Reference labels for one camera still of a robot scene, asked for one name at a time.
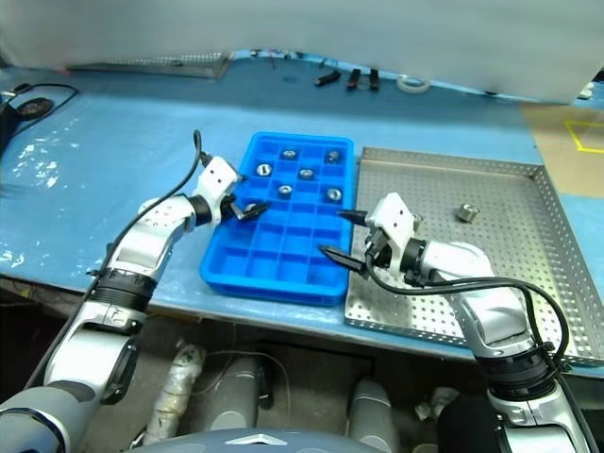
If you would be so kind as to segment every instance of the white backdrop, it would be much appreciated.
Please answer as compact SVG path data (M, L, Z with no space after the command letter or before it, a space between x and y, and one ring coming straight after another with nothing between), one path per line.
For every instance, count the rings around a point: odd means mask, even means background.
M572 102L604 63L604 1L0 0L19 66L249 48Z

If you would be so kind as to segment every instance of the blue workbench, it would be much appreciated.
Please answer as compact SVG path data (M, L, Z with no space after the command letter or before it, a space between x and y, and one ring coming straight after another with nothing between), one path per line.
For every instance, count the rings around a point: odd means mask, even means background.
M71 289L90 283L106 243L137 211L186 173L192 131L204 149L235 166L259 130L343 136L364 146L481 159L543 163L517 103L432 88L400 92L383 81L378 93L346 92L344 81L317 89L327 72L315 63L237 60L220 80L80 72L8 70L0 89L21 82L63 82L82 94L10 143L1 160L0 273ZM60 100L66 92L40 90ZM193 190L195 181L185 188ZM604 294L604 200L562 195L600 296ZM467 349L344 324L344 308L314 308L221 296L201 280L210 238L200 228L183 238L153 304L194 313L335 337L430 355L469 359ZM580 369L604 376L604 368Z

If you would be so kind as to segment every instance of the perforated metal tray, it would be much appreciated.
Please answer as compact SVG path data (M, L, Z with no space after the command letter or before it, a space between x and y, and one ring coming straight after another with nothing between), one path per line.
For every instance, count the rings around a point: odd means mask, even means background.
M229 61L229 54L210 52L151 59L122 59L72 66L70 69L220 78L225 73Z
M571 329L573 362L604 363L604 306L544 166L365 148L357 209L371 210L385 193L399 192L424 217L417 236L464 241L486 251L497 275L531 281L559 301ZM480 207L473 224L456 217L462 203ZM362 256L367 230L355 227L353 254ZM545 339L560 342L551 308L535 298ZM395 296L351 273L348 324L464 344L448 303L440 296Z

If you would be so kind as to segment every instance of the black electrical cord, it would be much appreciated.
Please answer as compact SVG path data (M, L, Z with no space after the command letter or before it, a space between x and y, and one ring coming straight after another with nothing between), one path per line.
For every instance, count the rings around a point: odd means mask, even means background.
M426 285L432 287L429 289L409 290L406 288L398 288L389 285L388 283L385 283L379 278L379 276L376 274L376 271L374 270L373 259L374 257L371 254L365 255L365 265L367 267L367 273L380 288L394 294L409 296L445 295L465 293L469 291L489 290L502 287L516 288L520 290L523 296L525 297L525 303L527 305L528 323L530 325L530 329L532 330L532 334L535 338L535 343L537 345L543 345L543 339L537 327L537 322L535 320L534 305L529 290L540 295L545 300L545 302L547 302L547 304L549 304L549 306L554 310L554 313L558 318L562 331L560 346L556 350L556 353L554 354L553 358L550 358L549 355L545 354L545 361L547 362L551 370L550 373L545 377L545 379L558 379L558 382L560 383L560 386L562 388L562 391L564 392L564 395L566 396L568 404L570 405L571 410L575 415L575 418L577 419L577 423L579 424L581 432L585 437L585 442L587 443L590 451L592 453L597 453L599 451L594 434L592 433L591 428L589 427L589 424L587 423L587 420L585 419L585 416L583 415L583 412L579 407L579 403L574 397L563 375L560 373L560 364L564 355L564 351L568 346L568 342L570 339L570 331L566 318L564 317L562 308L560 307L560 305L558 305L558 303L554 300L551 295L549 295L542 288L533 285L532 283L507 277L471 277L459 278L449 281L428 282L426 283Z
M12 133L11 137L15 137L15 136L21 134L22 132L25 132L26 130L28 130L30 127L35 126L41 120L43 120L44 118L46 118L46 117L52 115L53 113L55 113L58 109L60 109L61 107L63 107L65 104L67 104L69 101L71 101L74 97L76 97L76 95L79 94L79 90L76 87L72 87L71 85L67 85L67 84L64 84L64 83L36 83L34 85L29 85L26 90L18 92L15 97L9 99L9 101L7 101L7 102L10 102L10 101L14 100L16 97L18 97L20 94L23 94L24 92L30 92L31 90L34 90L34 89L39 88L39 87L65 88L65 89L71 90L72 92L71 92L71 94L69 96L67 96L61 102L59 102L58 104L56 104L52 109L48 110L40 118L36 118L35 120L32 120L29 123L27 123L25 126L23 126L22 128L20 128L19 130L14 131Z
M507 277L471 277L471 278L459 278L451 281L438 281L438 282L429 282L428 286L432 287L446 287L449 285L469 285L470 287L475 283L494 283L499 287L511 287L517 288L523 292L523 296L526 299L527 303L527 315L528 322L530 324L530 329L532 330L533 336L535 337L535 341L538 345L543 344L543 340L541 338L541 334L539 332L539 328L537 327L537 322L535 320L535 310L532 304L532 298L530 297L529 291L531 290L534 293L540 295L545 302L554 310L556 317L558 318L558 322L560 323L561 330L561 341L560 346L558 347L556 353L554 354L553 361L559 365L562 361L564 352L566 347L568 347L568 342L570 340L570 330L568 328L568 323L566 321L566 317L564 316L564 312L560 305L554 300L554 298L549 295L545 290L540 288L537 285L533 285L532 283L528 283L527 281L518 280L515 278L507 278Z
M552 307L556 316L559 319L561 325L561 342L558 350L554 354L554 361L556 364L559 364L564 355L564 351L568 346L570 332L568 329L568 324L566 323L566 318L564 317L564 313L560 306L556 303L556 301L546 293L544 290L539 288L532 283L528 283L522 280L516 280L514 278L505 278L505 277L475 277L475 278L460 278L457 280L450 280L444 282L429 282L427 285L432 286L432 288L427 289L406 289L406 288L398 288L395 286L391 286L388 283L383 282L379 276L376 274L376 271L373 267L373 257L371 255L367 255L365 257L365 264L367 267L367 272L371 276L371 278L376 282L376 284L383 288L386 291L389 291L394 294L402 294L402 295L446 295L446 294L457 294L457 293L466 293L468 291L480 291L480 290L492 290L494 288L501 287L510 287L516 288L520 290L526 298L527 303L527 313L528 313L528 321L531 329L534 329L533 335L535 336L535 340L537 343L543 344L543 340L541 339L541 335L539 334L539 330L537 329L537 323L534 319L534 306L532 304L532 297L527 296L529 293L527 290L534 291L541 297L545 299L545 301Z
M50 358L52 357L53 353L55 352L55 349L57 348L59 343L65 337L67 330L69 330L70 326L74 322L74 320L75 320L77 314L79 313L80 309L82 308L82 305L84 304L84 302L86 302L86 300L88 300L90 298L91 294L94 292L94 289L96 288L99 278L102 277L105 274L105 272L107 271L107 266L109 265L109 261L111 260L111 257L117 250L117 246L122 241L122 239L125 237L125 235L128 233L128 231L137 222L139 222L149 211L153 210L155 207L157 207L158 205L163 203L165 200L167 200L168 198L173 196L176 192L178 192L180 189L182 189L187 182L189 182L189 180L195 173L195 170L197 169L197 165L199 164L199 161L201 160L201 157L203 154L203 151L201 150L201 133L199 132L198 129L196 129L193 132L193 142L195 145L195 159L194 159L187 175L185 175L185 177L183 177L182 180L178 184L176 184L175 187L170 192L168 192L163 197L158 198L158 200L154 201L148 207L146 207L144 210L139 212L139 214L136 215L122 229L122 231L120 231L120 233L115 237L115 239L111 243L111 247L109 248L107 255L105 256L105 259L101 263L101 266L99 267L98 271L95 272L94 280L92 281L91 285L88 287L88 290L86 290L86 292L82 296L80 302L77 304L77 306L75 307L71 316L65 322L65 324L63 325L63 327L61 328L61 330L59 331L59 333L53 340L53 342L50 344L50 346L48 346L48 349L42 356L41 360L38 362L36 369L34 370L34 372L31 374L31 376L27 380L27 383L25 384L25 389L28 389L29 387L33 387L34 385L37 385L38 383L41 382L42 372L46 369L46 365L50 361Z

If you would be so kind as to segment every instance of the robotic arm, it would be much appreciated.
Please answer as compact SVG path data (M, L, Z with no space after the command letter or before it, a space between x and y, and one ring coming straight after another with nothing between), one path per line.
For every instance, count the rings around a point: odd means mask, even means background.
M553 345L543 344L533 325L529 329L523 306L510 288L523 290L531 310L529 290L523 285L532 290L534 285L495 277L487 256L471 244L413 238L413 216L398 193L387 194L371 214L366 211L340 214L357 225L369 227L365 260L355 260L341 250L322 246L330 259L370 277L387 291L404 295L441 294L448 299L487 381L488 398L502 422L499 433L502 451L597 452L588 445L578 422L582 414L572 407L567 387L558 379L559 365L548 354ZM403 282L431 288L407 289L403 288Z
M110 247L93 289L55 349L43 385L26 389L0 405L0 451L76 451L100 404L126 394L138 356L137 335L174 244L195 227L261 215L267 205L241 211L231 194L240 176L224 159L201 151L205 170L193 196L149 200Z

